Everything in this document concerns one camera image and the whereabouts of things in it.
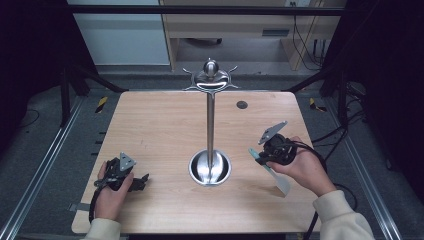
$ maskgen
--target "sleeve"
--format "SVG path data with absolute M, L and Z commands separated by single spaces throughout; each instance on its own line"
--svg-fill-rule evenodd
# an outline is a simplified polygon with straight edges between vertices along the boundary
M 121 224 L 109 219 L 95 218 L 83 240 L 118 240 Z
M 374 239 L 367 220 L 352 210 L 342 191 L 324 194 L 313 205 L 322 223 L 320 239 Z

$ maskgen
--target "metal stand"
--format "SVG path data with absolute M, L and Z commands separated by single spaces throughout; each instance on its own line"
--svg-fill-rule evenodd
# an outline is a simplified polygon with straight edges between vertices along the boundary
M 215 93 L 227 87 L 235 87 L 231 83 L 229 73 L 219 70 L 218 63 L 209 59 L 203 71 L 192 74 L 192 85 L 185 90 L 196 89 L 206 93 L 207 97 L 207 149 L 197 152 L 190 160 L 189 172 L 194 181 L 202 186 L 217 186 L 230 176 L 230 159 L 224 152 L 214 149 L 215 126 Z

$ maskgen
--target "wall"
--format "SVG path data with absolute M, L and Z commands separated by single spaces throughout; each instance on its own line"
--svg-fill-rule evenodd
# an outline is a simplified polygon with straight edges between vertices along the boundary
M 69 4 L 158 5 L 157 0 L 68 0 Z M 94 63 L 169 65 L 159 14 L 74 14 Z

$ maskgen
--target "hand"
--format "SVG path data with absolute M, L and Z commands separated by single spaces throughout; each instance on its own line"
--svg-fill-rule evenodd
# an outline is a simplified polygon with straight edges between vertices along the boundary
M 104 162 L 100 168 L 98 179 L 103 179 L 106 171 L 106 163 Z M 116 221 L 119 212 L 121 211 L 122 204 L 124 203 L 125 196 L 130 188 L 134 178 L 134 173 L 130 172 L 125 178 L 118 191 L 113 191 L 109 186 L 102 189 L 97 198 L 96 207 L 94 209 L 95 218 L 104 218 Z
M 297 136 L 290 140 L 301 142 Z M 267 165 L 276 172 L 292 177 L 318 197 L 336 190 L 319 159 L 307 149 L 298 147 L 294 161 L 287 166 L 275 162 L 267 162 Z

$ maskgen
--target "circular base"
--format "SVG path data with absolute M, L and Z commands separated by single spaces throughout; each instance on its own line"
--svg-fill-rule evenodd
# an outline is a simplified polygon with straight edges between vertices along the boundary
M 231 163 L 225 153 L 213 150 L 212 167 L 208 167 L 208 151 L 197 152 L 190 160 L 188 170 L 194 181 L 202 186 L 218 186 L 230 176 Z

